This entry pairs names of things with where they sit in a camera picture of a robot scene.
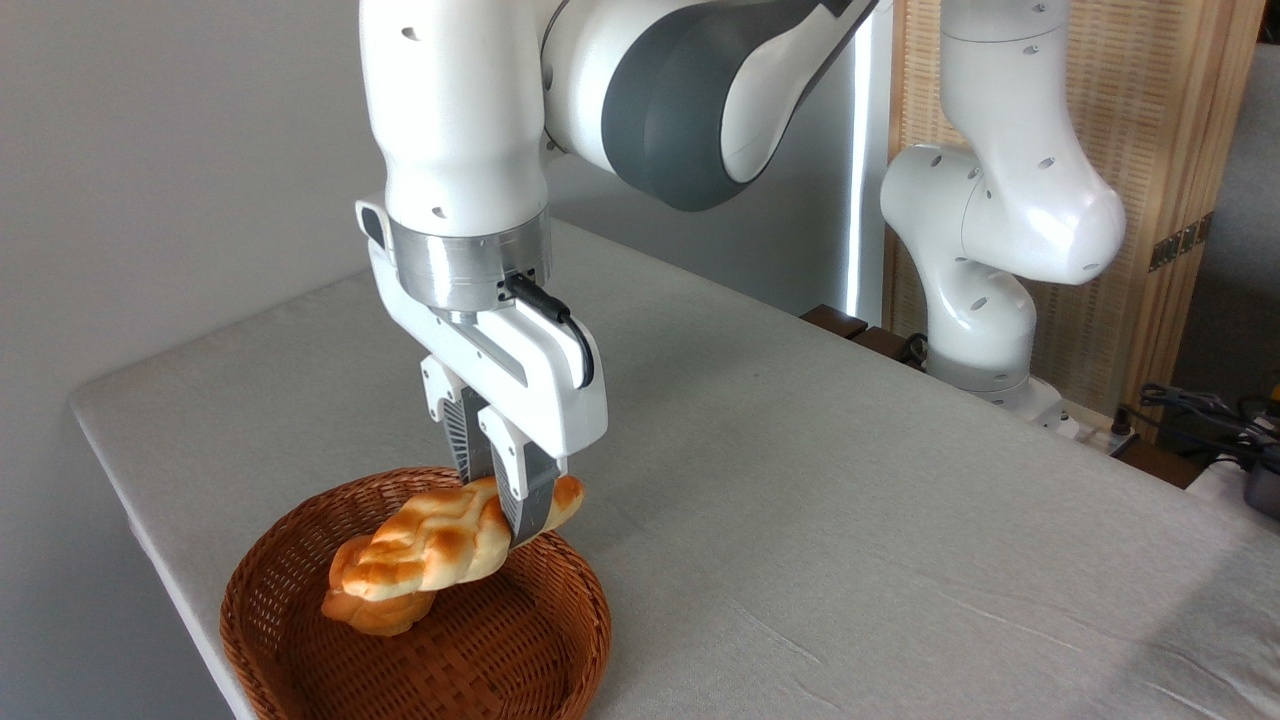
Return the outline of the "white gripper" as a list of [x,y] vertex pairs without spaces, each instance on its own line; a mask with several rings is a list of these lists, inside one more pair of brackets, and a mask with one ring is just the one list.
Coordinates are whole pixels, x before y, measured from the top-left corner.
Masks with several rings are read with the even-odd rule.
[[387,313],[429,354],[420,365],[428,411],[445,433],[460,480],[495,473],[509,547],[529,542],[545,530],[556,480],[567,469],[556,457],[582,451],[608,428],[602,363],[581,387],[576,336],[527,304],[465,324],[412,299],[397,277],[385,209],[362,199],[355,210]]

